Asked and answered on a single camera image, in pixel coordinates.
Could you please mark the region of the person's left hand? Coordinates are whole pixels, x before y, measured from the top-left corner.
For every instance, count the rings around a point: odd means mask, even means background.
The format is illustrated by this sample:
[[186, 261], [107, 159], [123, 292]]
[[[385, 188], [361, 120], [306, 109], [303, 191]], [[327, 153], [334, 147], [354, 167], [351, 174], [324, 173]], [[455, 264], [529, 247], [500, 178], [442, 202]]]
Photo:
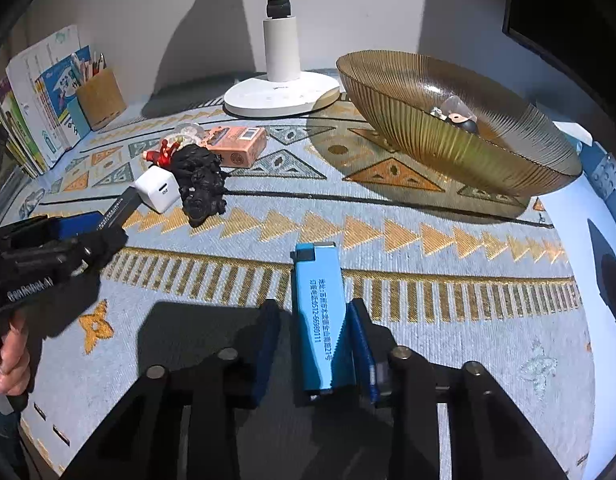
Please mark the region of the person's left hand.
[[27, 348], [28, 326], [24, 310], [15, 311], [9, 320], [9, 329], [1, 337], [0, 393], [19, 396], [30, 381], [30, 354]]

